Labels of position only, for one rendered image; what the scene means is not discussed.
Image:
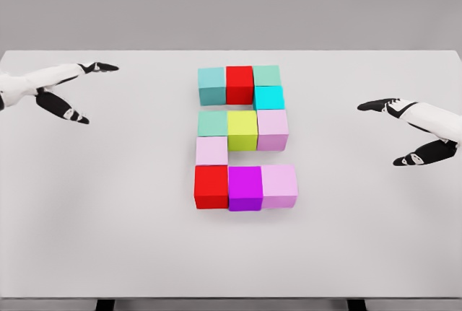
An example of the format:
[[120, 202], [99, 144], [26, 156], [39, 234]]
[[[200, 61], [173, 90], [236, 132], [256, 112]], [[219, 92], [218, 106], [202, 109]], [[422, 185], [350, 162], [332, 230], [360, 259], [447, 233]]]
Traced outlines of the cyan cube block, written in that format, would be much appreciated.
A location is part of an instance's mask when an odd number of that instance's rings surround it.
[[253, 98], [254, 110], [285, 109], [282, 86], [256, 86]]

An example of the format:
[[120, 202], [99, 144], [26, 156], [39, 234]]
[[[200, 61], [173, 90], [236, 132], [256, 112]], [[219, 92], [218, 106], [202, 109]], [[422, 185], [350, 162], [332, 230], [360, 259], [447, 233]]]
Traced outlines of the pink cube block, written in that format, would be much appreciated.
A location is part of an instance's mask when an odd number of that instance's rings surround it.
[[263, 165], [263, 209], [290, 209], [298, 197], [294, 165]]
[[196, 165], [228, 165], [226, 136], [200, 136], [196, 138]]
[[284, 151], [289, 137], [286, 110], [258, 110], [258, 151]]

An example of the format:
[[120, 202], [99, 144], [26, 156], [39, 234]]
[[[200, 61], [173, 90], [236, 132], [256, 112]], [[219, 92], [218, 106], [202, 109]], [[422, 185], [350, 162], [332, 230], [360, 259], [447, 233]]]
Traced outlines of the mint green cube block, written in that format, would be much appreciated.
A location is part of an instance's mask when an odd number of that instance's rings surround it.
[[205, 110], [199, 112], [198, 136], [227, 136], [228, 123], [226, 110]]
[[253, 82], [256, 87], [281, 86], [282, 81], [279, 66], [253, 66]]

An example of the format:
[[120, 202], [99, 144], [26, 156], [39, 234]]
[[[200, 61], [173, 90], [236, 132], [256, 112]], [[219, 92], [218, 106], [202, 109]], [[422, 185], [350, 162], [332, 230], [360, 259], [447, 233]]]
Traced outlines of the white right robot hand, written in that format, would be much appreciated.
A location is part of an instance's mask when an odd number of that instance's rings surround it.
[[392, 97], [364, 102], [357, 109], [388, 114], [437, 137], [435, 141], [396, 158], [393, 165], [397, 167], [429, 165], [450, 159], [462, 146], [462, 115], [426, 102]]

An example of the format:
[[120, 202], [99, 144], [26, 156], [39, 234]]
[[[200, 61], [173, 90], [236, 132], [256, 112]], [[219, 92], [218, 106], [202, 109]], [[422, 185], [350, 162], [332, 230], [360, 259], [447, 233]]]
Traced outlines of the red cube block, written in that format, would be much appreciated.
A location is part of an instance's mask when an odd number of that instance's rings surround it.
[[228, 166], [196, 165], [194, 200], [197, 209], [227, 209]]
[[227, 66], [226, 103], [228, 105], [251, 105], [253, 93], [253, 67]]

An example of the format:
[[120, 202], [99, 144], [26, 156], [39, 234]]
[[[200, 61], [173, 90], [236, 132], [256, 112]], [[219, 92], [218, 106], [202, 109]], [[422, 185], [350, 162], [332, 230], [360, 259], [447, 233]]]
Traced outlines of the yellow green cube block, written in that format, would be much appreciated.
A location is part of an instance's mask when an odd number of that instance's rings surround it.
[[230, 110], [227, 125], [229, 151], [257, 150], [258, 124], [255, 110]]

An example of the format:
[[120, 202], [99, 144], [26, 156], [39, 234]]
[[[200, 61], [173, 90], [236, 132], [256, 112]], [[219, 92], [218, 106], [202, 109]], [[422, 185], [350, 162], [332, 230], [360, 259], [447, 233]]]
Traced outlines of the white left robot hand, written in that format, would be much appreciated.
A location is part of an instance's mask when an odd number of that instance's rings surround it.
[[57, 85], [69, 82], [77, 77], [92, 72], [113, 72], [119, 67], [103, 62], [66, 63], [52, 66], [25, 75], [25, 78], [35, 89], [35, 101], [42, 109], [55, 116], [82, 124], [89, 124], [90, 120], [79, 113], [67, 101], [52, 93], [51, 89]]

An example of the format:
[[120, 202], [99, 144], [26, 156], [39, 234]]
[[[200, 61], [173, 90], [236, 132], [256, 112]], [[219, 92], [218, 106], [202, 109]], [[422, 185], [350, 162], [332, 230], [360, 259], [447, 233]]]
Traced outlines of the magenta cube block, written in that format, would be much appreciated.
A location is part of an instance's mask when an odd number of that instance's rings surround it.
[[262, 172], [259, 166], [228, 168], [230, 211], [260, 211], [263, 203]]

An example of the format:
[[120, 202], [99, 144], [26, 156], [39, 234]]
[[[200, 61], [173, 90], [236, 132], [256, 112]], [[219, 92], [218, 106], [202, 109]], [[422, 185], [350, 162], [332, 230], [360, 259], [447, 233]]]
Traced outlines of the teal blue cube block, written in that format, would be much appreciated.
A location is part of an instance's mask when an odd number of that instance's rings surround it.
[[198, 69], [199, 100], [202, 106], [226, 104], [224, 67]]

